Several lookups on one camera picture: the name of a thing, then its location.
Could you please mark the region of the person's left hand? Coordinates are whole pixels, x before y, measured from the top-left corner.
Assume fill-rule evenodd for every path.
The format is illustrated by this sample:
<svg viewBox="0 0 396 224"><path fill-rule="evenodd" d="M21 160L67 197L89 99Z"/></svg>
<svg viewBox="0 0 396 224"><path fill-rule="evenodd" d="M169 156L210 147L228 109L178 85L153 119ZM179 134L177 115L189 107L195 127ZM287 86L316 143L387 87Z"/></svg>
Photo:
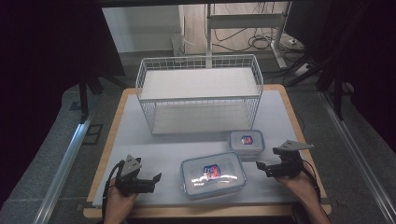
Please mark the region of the person's left hand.
<svg viewBox="0 0 396 224"><path fill-rule="evenodd" d="M123 196L115 186L116 179L110 180L107 194L106 218L126 218L133 210L137 194Z"/></svg>

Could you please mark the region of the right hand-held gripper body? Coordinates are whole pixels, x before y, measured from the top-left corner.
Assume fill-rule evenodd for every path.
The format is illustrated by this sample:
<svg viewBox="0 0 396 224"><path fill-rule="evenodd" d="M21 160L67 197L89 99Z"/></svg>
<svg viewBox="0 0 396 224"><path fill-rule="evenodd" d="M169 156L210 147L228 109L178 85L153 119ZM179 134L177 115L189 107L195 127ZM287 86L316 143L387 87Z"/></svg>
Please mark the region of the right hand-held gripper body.
<svg viewBox="0 0 396 224"><path fill-rule="evenodd" d="M300 143L292 140L287 140L279 149L283 150L283 155L279 156L280 164L270 165L269 170L271 177L295 177L304 168L303 159L300 155L300 150L313 148L311 144Z"/></svg>

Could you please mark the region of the person's right hand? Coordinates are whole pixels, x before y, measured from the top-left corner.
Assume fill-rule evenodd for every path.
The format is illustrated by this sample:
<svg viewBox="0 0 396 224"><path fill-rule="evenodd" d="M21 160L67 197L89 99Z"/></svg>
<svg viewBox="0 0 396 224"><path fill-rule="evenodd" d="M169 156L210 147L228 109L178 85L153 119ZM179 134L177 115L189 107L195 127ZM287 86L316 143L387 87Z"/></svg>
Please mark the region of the person's right hand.
<svg viewBox="0 0 396 224"><path fill-rule="evenodd" d="M303 204L318 202L314 185L304 173L299 173L294 178L277 177L276 181L282 184L293 196Z"/></svg>

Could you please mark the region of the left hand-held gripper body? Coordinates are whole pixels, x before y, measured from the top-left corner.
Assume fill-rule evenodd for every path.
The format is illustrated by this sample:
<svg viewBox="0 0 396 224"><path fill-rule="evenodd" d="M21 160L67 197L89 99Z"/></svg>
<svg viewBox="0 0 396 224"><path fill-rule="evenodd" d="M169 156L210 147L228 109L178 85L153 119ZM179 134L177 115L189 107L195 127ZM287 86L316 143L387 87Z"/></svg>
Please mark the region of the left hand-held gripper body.
<svg viewBox="0 0 396 224"><path fill-rule="evenodd" d="M155 186L146 184L147 179L139 179L137 175L142 165L134 157L128 155L121 162L121 168L117 172L115 186L123 196L130 196L133 193L152 193Z"/></svg>

